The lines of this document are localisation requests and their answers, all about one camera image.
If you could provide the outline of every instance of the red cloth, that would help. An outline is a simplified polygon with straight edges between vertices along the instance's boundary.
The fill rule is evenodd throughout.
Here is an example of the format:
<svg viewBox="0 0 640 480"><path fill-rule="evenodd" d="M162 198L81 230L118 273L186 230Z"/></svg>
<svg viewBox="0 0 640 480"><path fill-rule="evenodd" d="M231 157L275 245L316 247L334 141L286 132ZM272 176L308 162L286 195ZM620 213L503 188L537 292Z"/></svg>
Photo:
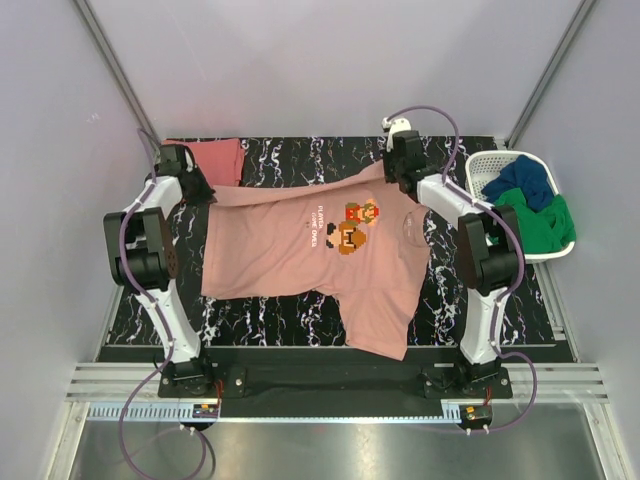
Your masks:
<svg viewBox="0 0 640 480"><path fill-rule="evenodd" d="M242 181L244 148L237 138L209 142L178 142L165 140L167 144L178 143L191 149L196 164L202 170L207 182L214 185L237 187Z"/></svg>

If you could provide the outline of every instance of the white wall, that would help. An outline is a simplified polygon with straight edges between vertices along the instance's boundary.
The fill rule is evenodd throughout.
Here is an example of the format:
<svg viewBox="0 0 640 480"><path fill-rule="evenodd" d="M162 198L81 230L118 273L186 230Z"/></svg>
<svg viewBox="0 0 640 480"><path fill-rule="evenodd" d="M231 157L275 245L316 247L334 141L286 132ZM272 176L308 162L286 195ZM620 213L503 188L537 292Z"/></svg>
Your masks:
<svg viewBox="0 0 640 480"><path fill-rule="evenodd" d="M579 0L92 0L164 136L506 136ZM450 134L416 114L429 134Z"/></svg>
<svg viewBox="0 0 640 480"><path fill-rule="evenodd" d="M102 217L146 170L70 1L0 1L0 478L39 479L112 292Z"/></svg>
<svg viewBox="0 0 640 480"><path fill-rule="evenodd" d="M567 196L578 241L553 271L640 474L638 25L638 2L600 2L517 148L546 159Z"/></svg>

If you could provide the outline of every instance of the white plastic basket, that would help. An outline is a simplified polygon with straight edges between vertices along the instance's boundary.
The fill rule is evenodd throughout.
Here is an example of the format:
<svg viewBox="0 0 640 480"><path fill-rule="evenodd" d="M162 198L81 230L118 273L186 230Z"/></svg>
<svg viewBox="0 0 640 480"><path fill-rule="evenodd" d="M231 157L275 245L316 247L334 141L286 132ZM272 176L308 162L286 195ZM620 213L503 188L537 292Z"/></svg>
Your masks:
<svg viewBox="0 0 640 480"><path fill-rule="evenodd" d="M465 170L467 172L467 180L465 188L471 195L480 200L487 201L487 197L483 195L482 189L491 180L495 180L500 175L500 171L508 164L515 162L520 155L526 155L531 160L538 162L547 171L547 179L553 193L557 195L558 187L553 181L551 172L547 165L535 155L526 152L515 152L513 150L487 150L484 152L474 153L467 159ZM555 253L538 253L525 254L524 258L527 263L541 263L554 258L564 257L568 254L576 242L570 242L559 252Z"/></svg>

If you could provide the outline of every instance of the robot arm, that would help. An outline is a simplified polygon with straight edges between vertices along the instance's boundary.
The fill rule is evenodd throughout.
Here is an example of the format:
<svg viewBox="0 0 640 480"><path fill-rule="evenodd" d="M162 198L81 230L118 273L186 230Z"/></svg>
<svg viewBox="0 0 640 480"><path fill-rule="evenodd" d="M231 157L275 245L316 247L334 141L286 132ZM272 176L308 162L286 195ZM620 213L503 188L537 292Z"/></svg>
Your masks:
<svg viewBox="0 0 640 480"><path fill-rule="evenodd" d="M393 122L385 119L383 128L389 132L383 158L387 182L397 182L403 193L428 206L458 230L456 269L467 287L468 308L453 381L465 388L490 380L500 369L496 342L508 298L503 294L517 275L518 257L504 230L476 205L498 214L519 240L515 211L472 200L450 180L445 185L440 173L427 168L420 135L411 130L405 118ZM489 242L489 237L497 242ZM495 309L498 321L492 322Z"/></svg>
<svg viewBox="0 0 640 480"><path fill-rule="evenodd" d="M159 155L160 161L155 166L156 183L151 194L144 201L136 199L122 212L104 217L107 252L114 281L129 287L146 310L164 347L165 358L173 346L171 362L162 372L160 396L182 396L180 390L193 396L206 393L213 385L212 367L178 296L175 281L178 258L166 219L173 207L181 202L211 203L214 192L188 147L163 145ZM145 190L150 182L152 180L147 179ZM157 304L130 284L123 269L118 235L125 214L134 207L137 209L125 230L127 264L136 281ZM158 310L168 323L171 338Z"/></svg>

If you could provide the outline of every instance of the metal frame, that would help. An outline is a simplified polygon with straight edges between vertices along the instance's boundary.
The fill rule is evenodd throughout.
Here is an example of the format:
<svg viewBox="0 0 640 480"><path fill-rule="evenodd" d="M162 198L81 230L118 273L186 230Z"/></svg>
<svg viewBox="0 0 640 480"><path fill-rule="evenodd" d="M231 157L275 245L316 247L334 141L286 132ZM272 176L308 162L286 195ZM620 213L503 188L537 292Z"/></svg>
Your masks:
<svg viewBox="0 0 640 480"><path fill-rule="evenodd" d="M588 404L583 407L607 480L634 480L635 475L629 464L629 456L613 420L611 405Z"/></svg>
<svg viewBox="0 0 640 480"><path fill-rule="evenodd" d="M48 480L69 480L71 477L73 462L87 421L89 403L74 402L67 405L64 425L45 477Z"/></svg>
<svg viewBox="0 0 640 480"><path fill-rule="evenodd" d="M556 46L555 51L551 55L547 66L542 72L542 76L538 80L531 96L527 100L520 117L516 121L513 130L509 134L509 137L505 140L505 143L509 146L509 148L515 148L520 137L524 133L525 129L529 125L533 114L535 113L538 105L542 101L542 98L547 91L547 88L551 84L553 78L558 73L558 69L562 65L562 62L565 60L567 56L567 52L573 45L576 37L582 30L582 27L585 25L586 20L589 18L589 15L593 11L593 7L598 3L598 0L582 0L580 5L576 9L567 29L565 30L560 42Z"/></svg>
<svg viewBox="0 0 640 480"><path fill-rule="evenodd" d="M527 402L531 395L532 378L526 364L505 364L512 381L514 397L495 399L496 403ZM68 402L124 402L131 390L153 371L153 367L139 363L81 363L76 367L67 392ZM606 403L607 392L600 372L589 363L544 363L536 365L538 373L538 401L544 403ZM158 397L160 378L143 387L136 398L138 403L175 402ZM215 398L198 399L215 403ZM468 398L447 400L445 403L467 404Z"/></svg>

